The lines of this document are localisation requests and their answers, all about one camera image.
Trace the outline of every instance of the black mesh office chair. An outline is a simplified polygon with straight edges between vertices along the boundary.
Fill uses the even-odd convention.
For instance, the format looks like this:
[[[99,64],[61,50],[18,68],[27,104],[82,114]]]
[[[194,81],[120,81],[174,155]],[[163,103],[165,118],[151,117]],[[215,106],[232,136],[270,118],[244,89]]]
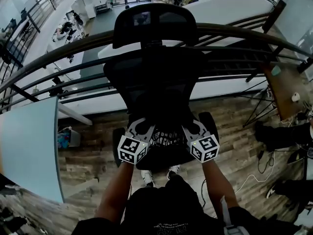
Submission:
[[[181,126],[190,132],[198,131],[188,104],[205,66],[205,55],[195,49],[162,46],[162,39],[195,44],[198,35],[192,14],[168,4],[129,8],[116,20],[113,48],[141,42],[142,49],[119,55],[104,65],[105,75],[127,105],[128,127],[143,117],[146,120],[136,127],[137,132],[146,133],[151,125],[156,125],[150,151],[136,165],[138,169],[169,167],[194,159]],[[202,113],[200,121],[218,139],[212,116]],[[113,132],[117,165],[117,146],[124,134],[123,128]]]

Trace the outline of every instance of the white sneaker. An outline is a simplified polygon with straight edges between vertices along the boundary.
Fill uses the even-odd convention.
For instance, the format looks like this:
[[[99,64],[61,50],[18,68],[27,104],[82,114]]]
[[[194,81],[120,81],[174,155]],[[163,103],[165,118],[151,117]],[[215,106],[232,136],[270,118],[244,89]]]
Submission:
[[[167,173],[167,175],[166,175],[167,180],[170,180],[170,177],[169,177],[170,171],[172,171],[172,172],[174,172],[174,173],[177,173],[179,167],[180,167],[180,164],[179,164],[179,165],[175,165],[175,166],[171,166],[171,167],[168,169],[168,173]]]
[[[156,187],[155,183],[153,182],[153,177],[152,177],[152,173],[150,170],[142,170],[141,176],[146,185],[152,182],[153,187]]]

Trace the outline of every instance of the wooden floor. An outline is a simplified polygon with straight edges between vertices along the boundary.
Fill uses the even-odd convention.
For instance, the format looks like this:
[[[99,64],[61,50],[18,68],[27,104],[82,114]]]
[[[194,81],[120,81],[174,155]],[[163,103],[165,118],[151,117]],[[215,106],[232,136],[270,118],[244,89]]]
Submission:
[[[235,191],[241,187],[248,175],[254,174],[261,181],[266,179],[272,170],[272,167],[268,167],[263,175],[258,172],[257,155],[264,149],[264,146],[256,141],[253,125],[242,127],[255,103],[241,97],[206,99],[190,103],[190,108],[196,116],[205,111],[212,114],[221,143],[216,162]],[[126,127],[128,115],[120,112],[89,116],[89,118],[93,121],[93,126],[82,125],[73,119],[59,121],[59,125],[70,125],[82,134],[81,147],[59,151],[60,175],[62,184],[65,185],[81,183],[96,176],[100,179],[97,187],[68,198],[66,204],[53,203],[23,190],[22,196],[0,196],[1,205],[10,207],[15,214],[27,216],[35,225],[47,230],[49,234],[70,234],[79,220],[93,217],[103,190],[117,170],[112,154],[112,131],[115,128]],[[266,125],[275,127],[287,126],[287,124],[280,123],[275,112],[264,121]],[[273,172],[266,182],[258,183],[252,177],[248,179],[237,193],[241,207],[246,208],[257,218],[262,216],[268,218],[277,213],[280,220],[294,220],[296,210],[288,210],[286,207],[289,203],[288,198],[278,195],[268,200],[265,198],[266,191],[277,179],[302,178],[302,162],[286,164],[290,154],[290,152],[275,152]],[[260,165],[261,169],[264,168],[267,160],[268,154],[265,153]],[[204,175],[201,164],[197,161],[183,164],[179,174],[198,193],[199,201],[203,204],[201,185]],[[157,187],[164,186],[167,182],[166,169],[155,172],[154,178]],[[142,186],[144,182],[140,171],[135,169],[132,191]],[[204,185],[203,192],[206,201],[204,211],[214,217],[215,213],[208,198],[206,185]],[[30,227],[27,229],[31,229],[31,232],[28,231],[30,234],[37,234],[35,229]]]

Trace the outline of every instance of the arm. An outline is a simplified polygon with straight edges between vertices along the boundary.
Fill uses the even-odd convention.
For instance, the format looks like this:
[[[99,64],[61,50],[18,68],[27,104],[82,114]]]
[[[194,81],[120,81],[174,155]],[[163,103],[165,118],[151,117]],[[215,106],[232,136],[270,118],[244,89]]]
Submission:
[[[222,174],[214,160],[202,164],[207,191],[218,218],[223,219],[221,198],[225,196],[228,208],[239,206],[230,182]]]
[[[106,218],[116,224],[121,222],[128,199],[133,171],[133,164],[121,163],[116,175],[111,179],[103,193],[100,206],[94,217]]]

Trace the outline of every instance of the black t-shirt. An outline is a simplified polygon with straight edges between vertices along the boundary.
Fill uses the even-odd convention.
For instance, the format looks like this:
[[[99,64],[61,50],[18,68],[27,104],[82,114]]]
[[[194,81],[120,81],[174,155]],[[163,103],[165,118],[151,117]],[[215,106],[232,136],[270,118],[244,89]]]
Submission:
[[[116,225],[104,218],[80,221],[73,235],[223,235],[224,222],[206,215],[195,192],[175,192],[162,188],[142,188],[129,199],[124,221]],[[261,222],[240,207],[229,209],[233,225],[243,226],[250,235],[294,234],[298,227]]]

